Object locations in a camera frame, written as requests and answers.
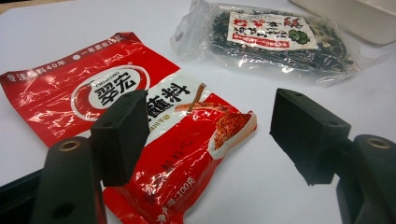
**spice package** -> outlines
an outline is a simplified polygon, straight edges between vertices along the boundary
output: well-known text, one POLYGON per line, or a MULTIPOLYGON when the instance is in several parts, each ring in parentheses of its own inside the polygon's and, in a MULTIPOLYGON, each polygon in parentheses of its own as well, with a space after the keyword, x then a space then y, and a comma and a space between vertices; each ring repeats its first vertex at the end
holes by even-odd
POLYGON ((106 188, 106 205, 124 223, 183 223, 227 151, 257 126, 204 83, 118 33, 53 63, 7 72, 10 103, 47 146, 90 135, 124 93, 148 90, 150 135, 130 183, 106 188))
POLYGON ((335 22, 267 8, 193 0, 171 43, 182 57, 248 69, 271 64, 313 73, 318 82, 357 70, 335 22))

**red package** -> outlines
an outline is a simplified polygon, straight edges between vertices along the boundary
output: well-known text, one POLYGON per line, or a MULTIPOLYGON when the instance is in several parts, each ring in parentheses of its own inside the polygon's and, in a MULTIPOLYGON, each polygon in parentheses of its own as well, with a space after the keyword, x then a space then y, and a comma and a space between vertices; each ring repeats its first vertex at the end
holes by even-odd
POLYGON ((257 126, 205 84, 119 33, 53 63, 0 76, 8 100, 51 146, 91 125, 126 92, 148 90, 150 135, 130 183, 106 188, 124 223, 183 223, 227 151, 257 126))

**food package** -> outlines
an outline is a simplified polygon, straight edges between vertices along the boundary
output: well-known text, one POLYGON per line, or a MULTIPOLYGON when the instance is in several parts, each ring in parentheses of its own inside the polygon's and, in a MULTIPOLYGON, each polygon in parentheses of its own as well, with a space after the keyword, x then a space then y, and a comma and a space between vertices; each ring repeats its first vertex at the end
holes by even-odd
POLYGON ((358 70, 334 21, 268 8, 192 1, 171 43, 184 58, 259 72, 271 64, 314 74, 317 83, 358 70))
POLYGON ((256 129, 204 83, 118 33, 61 60, 0 76, 18 113, 48 146, 90 136, 92 124, 123 94, 148 90, 150 134, 129 184, 104 190, 124 223, 183 223, 227 151, 256 129))

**seaweed package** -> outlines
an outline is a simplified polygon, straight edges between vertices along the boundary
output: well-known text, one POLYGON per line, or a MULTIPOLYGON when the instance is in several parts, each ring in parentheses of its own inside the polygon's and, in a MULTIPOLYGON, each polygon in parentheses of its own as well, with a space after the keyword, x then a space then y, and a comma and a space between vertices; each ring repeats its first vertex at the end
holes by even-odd
POLYGON ((335 22, 267 8, 193 1, 171 43, 182 57, 248 69, 277 65, 314 74, 317 82, 357 70, 335 22))

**brass insert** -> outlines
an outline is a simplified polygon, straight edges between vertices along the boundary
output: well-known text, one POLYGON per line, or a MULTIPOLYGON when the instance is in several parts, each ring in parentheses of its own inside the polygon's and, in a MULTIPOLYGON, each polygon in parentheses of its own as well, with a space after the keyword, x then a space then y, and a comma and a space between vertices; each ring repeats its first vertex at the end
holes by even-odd
POLYGON ((379 147, 379 148, 383 148, 383 149, 389 149, 390 148, 390 143, 382 140, 382 139, 378 139, 378 138, 369 138, 367 139, 368 144, 370 144, 372 147, 379 147))
POLYGON ((67 141, 67 142, 64 142, 63 144, 61 144, 59 146, 59 150, 60 151, 71 151, 71 150, 78 148, 80 144, 81 143, 77 140, 70 140, 70 141, 67 141))

